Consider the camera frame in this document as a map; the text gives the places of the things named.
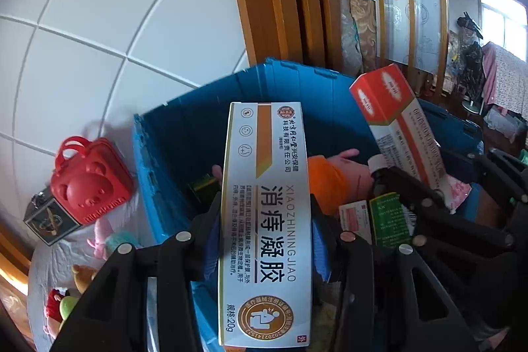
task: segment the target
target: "stuffed animal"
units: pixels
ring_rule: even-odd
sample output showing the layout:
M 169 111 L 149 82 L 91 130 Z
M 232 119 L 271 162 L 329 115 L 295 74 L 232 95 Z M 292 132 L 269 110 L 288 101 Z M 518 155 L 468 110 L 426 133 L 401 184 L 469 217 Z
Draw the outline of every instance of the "stuffed animal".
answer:
M 44 319 L 46 320 L 46 325 L 44 326 L 44 332 L 49 334 L 54 340 L 59 334 L 60 325 L 62 324 L 62 316 L 60 314 L 60 303 L 64 297 L 68 295 L 66 292 L 65 295 L 57 289 L 52 289 L 48 294 L 48 300 L 46 301 L 46 306 L 44 306 Z
M 324 214 L 338 216 L 339 206 L 368 198 L 373 184 L 369 166 L 350 160 L 359 153 L 350 148 L 328 159 L 322 155 L 308 158 L 310 193 Z M 212 173 L 222 184 L 222 168 L 214 165 Z
M 87 241 L 94 248 L 93 256 L 95 258 L 107 260 L 122 243 L 131 243 L 136 248 L 139 248 L 136 238 L 131 233 L 127 231 L 116 233 L 105 217 L 97 219 L 94 232 L 95 241 L 90 239 L 87 239 Z
M 84 294 L 84 292 L 88 289 L 88 285 L 90 285 L 91 281 L 94 277 L 96 277 L 98 272 L 97 269 L 94 269 L 89 265 L 78 264 L 73 264 L 71 271 L 73 272 L 73 280 L 75 281 L 75 285 L 81 294 Z
M 66 322 L 68 316 L 70 316 L 70 314 L 72 313 L 73 308 L 75 308 L 75 305 L 78 301 L 79 299 L 77 297 L 64 297 L 61 300 L 59 311 L 61 313 L 62 322 L 59 325 L 59 331 L 62 329 L 62 326 Z

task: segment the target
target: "red bear bag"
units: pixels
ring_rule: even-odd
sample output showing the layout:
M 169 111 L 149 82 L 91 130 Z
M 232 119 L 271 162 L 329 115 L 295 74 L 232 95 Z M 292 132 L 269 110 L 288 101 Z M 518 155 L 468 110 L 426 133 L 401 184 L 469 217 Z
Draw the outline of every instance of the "red bear bag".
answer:
M 65 159 L 63 152 L 68 149 L 77 154 Z M 90 224 L 128 201 L 133 191 L 132 177 L 108 139 L 91 142 L 72 136 L 62 142 L 55 156 L 51 192 L 78 223 Z

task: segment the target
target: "bed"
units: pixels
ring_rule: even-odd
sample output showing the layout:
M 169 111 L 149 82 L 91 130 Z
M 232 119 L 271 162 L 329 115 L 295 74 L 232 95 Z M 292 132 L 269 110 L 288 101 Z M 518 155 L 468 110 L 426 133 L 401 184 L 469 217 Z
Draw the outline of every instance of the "bed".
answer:
M 130 202 L 109 212 L 106 217 L 114 231 L 127 230 L 131 232 L 141 246 L 155 244 L 143 209 L 142 199 L 138 193 L 133 196 Z M 93 239 L 93 226 L 94 224 L 90 224 L 82 227 L 52 246 L 40 243 L 33 253 L 29 274 L 27 312 L 38 352 L 48 352 L 52 345 L 51 337 L 43 331 L 44 303 L 49 290 L 56 287 L 71 288 L 75 290 L 72 295 L 76 295 L 71 265 L 86 264 L 98 269 L 104 263 L 103 260 L 97 260 L 93 257 L 93 248 L 86 242 L 86 239 Z M 156 314 L 155 281 L 149 281 L 148 288 L 148 350 L 155 352 L 157 351 L 157 326 L 154 317 Z

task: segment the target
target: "pink cloth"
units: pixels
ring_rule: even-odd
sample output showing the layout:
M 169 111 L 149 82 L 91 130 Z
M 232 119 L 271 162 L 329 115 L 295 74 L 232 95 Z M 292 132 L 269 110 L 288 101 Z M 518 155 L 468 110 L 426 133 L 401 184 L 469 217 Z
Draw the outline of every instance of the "pink cloth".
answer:
M 484 74 L 486 75 L 486 83 L 484 84 L 484 103 L 490 105 L 495 99 L 495 76 L 497 73 L 497 62 L 495 61 L 495 46 L 492 43 L 487 43 L 482 47 L 484 59 L 482 65 L 484 66 Z

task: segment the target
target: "bottle cap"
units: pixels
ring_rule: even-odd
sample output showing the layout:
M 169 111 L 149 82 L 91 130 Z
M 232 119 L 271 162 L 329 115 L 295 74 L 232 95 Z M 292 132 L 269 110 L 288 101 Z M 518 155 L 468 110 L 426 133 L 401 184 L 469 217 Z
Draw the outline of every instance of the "bottle cap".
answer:
M 377 170 L 384 169 L 387 167 L 387 162 L 383 154 L 376 154 L 369 158 L 368 161 L 370 174 L 373 174 Z

